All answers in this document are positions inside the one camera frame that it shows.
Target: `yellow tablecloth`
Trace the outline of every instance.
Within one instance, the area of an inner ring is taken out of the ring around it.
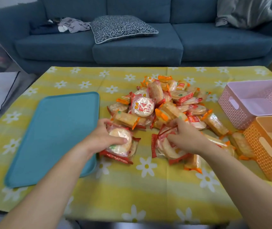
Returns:
[[[3,180],[42,98],[96,91],[100,94],[100,118],[108,118],[106,106],[118,97],[135,91],[146,75],[155,78],[158,75],[172,75],[175,80],[184,79],[211,91],[206,105],[214,109],[230,130],[234,129],[217,103],[226,83],[272,79],[272,73],[259,66],[51,67],[0,119],[0,210],[11,210],[33,188],[8,189]],[[157,130],[136,133],[136,137],[142,140],[134,157],[134,165],[102,159],[96,172],[80,178],[65,214],[72,218],[101,221],[144,220],[202,224],[241,217],[206,163],[203,164],[203,175],[200,175],[195,171],[184,171],[183,164],[170,167],[165,159],[151,159],[152,132],[156,133]],[[243,164],[265,179],[255,162]]]

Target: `teal plastic tray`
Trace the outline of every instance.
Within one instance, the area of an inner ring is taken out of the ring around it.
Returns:
[[[100,96],[85,92],[42,99],[6,174],[10,188],[35,185],[74,145],[95,129]],[[96,167],[94,155],[80,177]]]

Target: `basket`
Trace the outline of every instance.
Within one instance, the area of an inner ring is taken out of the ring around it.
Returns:
[[[218,103],[236,129],[272,115],[272,80],[228,82]]]
[[[260,168],[272,181],[272,116],[256,117],[244,135],[257,156]]]

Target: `orange basket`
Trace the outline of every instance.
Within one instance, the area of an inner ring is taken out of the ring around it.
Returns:
[[[256,117],[244,135],[257,155],[260,168],[272,181],[272,116]]]

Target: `basket handle hole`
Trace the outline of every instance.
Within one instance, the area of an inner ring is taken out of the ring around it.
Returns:
[[[266,150],[266,152],[272,157],[272,147],[266,141],[266,139],[264,137],[260,137],[259,138],[259,142],[264,147],[264,149]]]
[[[237,101],[235,101],[235,99],[234,99],[232,96],[230,96],[228,100],[230,101],[230,103],[232,104],[232,106],[233,106],[236,110],[239,109],[239,104],[237,103]]]

